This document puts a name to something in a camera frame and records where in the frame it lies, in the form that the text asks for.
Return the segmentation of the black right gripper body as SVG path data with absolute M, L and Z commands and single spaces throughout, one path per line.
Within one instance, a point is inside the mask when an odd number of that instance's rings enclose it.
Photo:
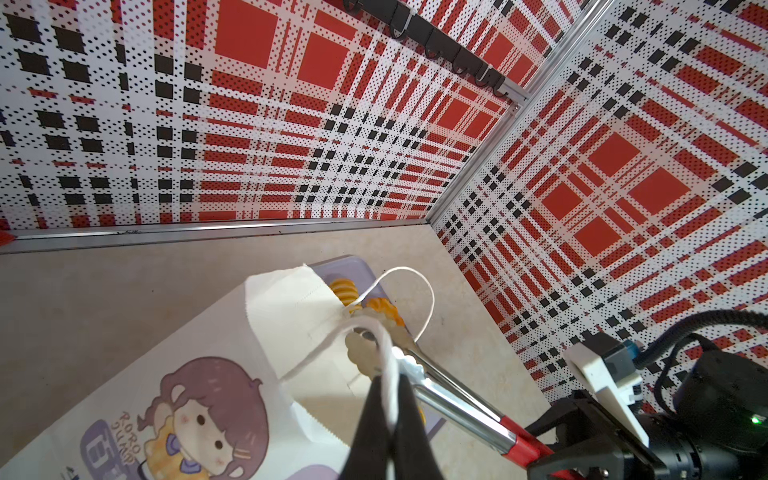
M 530 464 L 529 479 L 664 479 L 666 466 L 586 391 L 560 399 L 526 431 L 557 442 Z

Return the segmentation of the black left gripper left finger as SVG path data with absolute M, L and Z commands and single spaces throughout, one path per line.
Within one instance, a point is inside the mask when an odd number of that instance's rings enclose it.
M 384 480 L 389 462 L 389 430 L 382 407 L 381 377 L 375 377 L 339 480 Z

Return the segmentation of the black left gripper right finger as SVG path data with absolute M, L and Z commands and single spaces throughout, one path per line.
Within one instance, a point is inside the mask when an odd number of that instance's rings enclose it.
M 399 416 L 392 440 L 392 459 L 397 480 L 443 480 L 423 422 L 413 388 L 400 375 L 398 385 Z

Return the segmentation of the red handled metal tongs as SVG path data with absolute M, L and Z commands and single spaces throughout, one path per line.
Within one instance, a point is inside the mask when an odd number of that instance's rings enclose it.
M 526 469 L 534 461 L 553 452 L 509 418 L 490 416 L 473 403 L 429 378 L 424 367 L 414 356 L 406 354 L 392 342 L 382 343 L 371 330 L 360 326 L 353 328 L 351 332 L 356 329 L 370 332 L 376 342 L 375 352 L 380 373 L 375 377 L 381 377 L 382 407 L 390 434 L 389 462 L 385 479 L 396 479 L 392 459 L 392 440 L 399 416 L 400 375 L 404 375 L 409 380 L 416 403 L 418 401 L 426 403 L 445 419 L 476 436 L 500 453 L 503 458 L 521 468 Z

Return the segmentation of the white printed paper bag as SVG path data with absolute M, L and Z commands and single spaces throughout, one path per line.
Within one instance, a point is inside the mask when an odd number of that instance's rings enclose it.
M 46 429 L 5 479 L 338 479 L 347 445 L 307 409 L 354 400 L 353 317 L 308 266 L 248 278 Z

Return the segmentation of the small croissant bread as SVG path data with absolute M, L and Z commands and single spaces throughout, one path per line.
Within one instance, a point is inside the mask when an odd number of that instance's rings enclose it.
M 405 322 L 402 316 L 399 314 L 397 307 L 392 304 L 387 298 L 372 298 L 369 299 L 363 305 L 355 305 L 349 308 L 351 313 L 361 311 L 368 308 L 376 313 L 383 314 L 387 319 L 393 321 L 397 326 L 404 327 Z

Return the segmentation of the striped oval bread roll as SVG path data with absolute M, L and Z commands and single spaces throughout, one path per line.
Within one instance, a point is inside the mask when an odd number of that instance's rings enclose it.
M 329 284 L 329 288 L 344 306 L 352 305 L 359 297 L 356 284 L 349 279 L 339 278 Z

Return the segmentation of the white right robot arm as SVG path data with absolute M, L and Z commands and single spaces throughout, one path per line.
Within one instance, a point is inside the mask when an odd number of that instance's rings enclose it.
M 527 427 L 557 441 L 530 479 L 764 479 L 767 369 L 718 347 L 705 327 L 766 328 L 763 313 L 714 310 L 645 349 L 599 333 L 564 354 L 583 390 Z

